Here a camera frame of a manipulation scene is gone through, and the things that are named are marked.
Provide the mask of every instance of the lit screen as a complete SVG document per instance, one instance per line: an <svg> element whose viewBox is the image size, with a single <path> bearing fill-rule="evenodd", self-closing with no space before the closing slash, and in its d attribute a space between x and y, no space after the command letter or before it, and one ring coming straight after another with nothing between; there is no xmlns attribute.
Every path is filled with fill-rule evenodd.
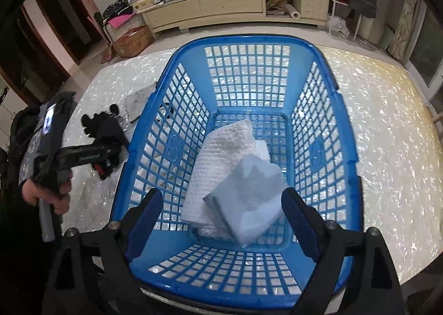
<svg viewBox="0 0 443 315"><path fill-rule="evenodd" d="M51 131L52 118L54 117L55 104L52 105L47 111L45 115L45 122L43 123L43 135L46 135Z"/></svg>

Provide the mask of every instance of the curtain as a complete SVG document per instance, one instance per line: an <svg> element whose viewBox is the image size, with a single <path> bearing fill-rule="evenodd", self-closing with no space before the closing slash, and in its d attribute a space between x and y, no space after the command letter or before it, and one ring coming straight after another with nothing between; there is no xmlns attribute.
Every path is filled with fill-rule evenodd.
<svg viewBox="0 0 443 315"><path fill-rule="evenodd" d="M417 21L419 5L419 0L405 0L403 3L394 38L388 47L388 52L397 60L403 59Z"/></svg>

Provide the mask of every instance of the paper towel roll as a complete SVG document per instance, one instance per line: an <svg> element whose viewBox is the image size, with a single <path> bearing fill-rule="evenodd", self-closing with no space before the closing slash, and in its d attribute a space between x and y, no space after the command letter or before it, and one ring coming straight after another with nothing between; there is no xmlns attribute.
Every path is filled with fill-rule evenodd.
<svg viewBox="0 0 443 315"><path fill-rule="evenodd" d="M294 20L300 19L300 13L297 11L297 9L292 6L291 4L286 4L285 8L287 11L289 11L289 16L293 18Z"/></svg>

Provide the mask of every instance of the metal screw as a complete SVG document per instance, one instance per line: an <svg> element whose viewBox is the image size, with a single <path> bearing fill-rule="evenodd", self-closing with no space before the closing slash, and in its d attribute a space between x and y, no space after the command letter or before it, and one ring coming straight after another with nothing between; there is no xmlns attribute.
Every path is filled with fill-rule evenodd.
<svg viewBox="0 0 443 315"><path fill-rule="evenodd" d="M329 230L334 230L337 227L337 223L334 220L326 220L326 227Z"/></svg>
<svg viewBox="0 0 443 315"><path fill-rule="evenodd" d="M117 230L120 227L120 223L118 221L111 221L108 224L108 228L111 230Z"/></svg>
<svg viewBox="0 0 443 315"><path fill-rule="evenodd" d="M368 231L369 231L369 233L370 233L372 236L378 236L378 235L380 235L380 230L377 229L377 228L373 228L373 227L371 227L371 228L368 229Z"/></svg>
<svg viewBox="0 0 443 315"><path fill-rule="evenodd" d="M75 234L78 234L79 232L80 231L78 231L78 229L76 229L76 228L69 228L66 230L65 236L71 237L71 236L74 236Z"/></svg>

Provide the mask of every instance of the laundry basket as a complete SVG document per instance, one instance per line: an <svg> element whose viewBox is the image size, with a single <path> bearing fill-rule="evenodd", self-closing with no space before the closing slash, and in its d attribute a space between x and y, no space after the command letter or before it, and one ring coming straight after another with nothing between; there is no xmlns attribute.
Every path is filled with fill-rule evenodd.
<svg viewBox="0 0 443 315"><path fill-rule="evenodd" d="M163 212L130 264L137 278L219 307L289 308L314 263L284 215L245 248L199 237L180 221L205 136L242 119L308 205L345 229L362 229L358 157L342 96L321 52L283 35L208 37L172 55L132 137L111 218L159 188ZM345 260L337 288L350 266Z"/></svg>

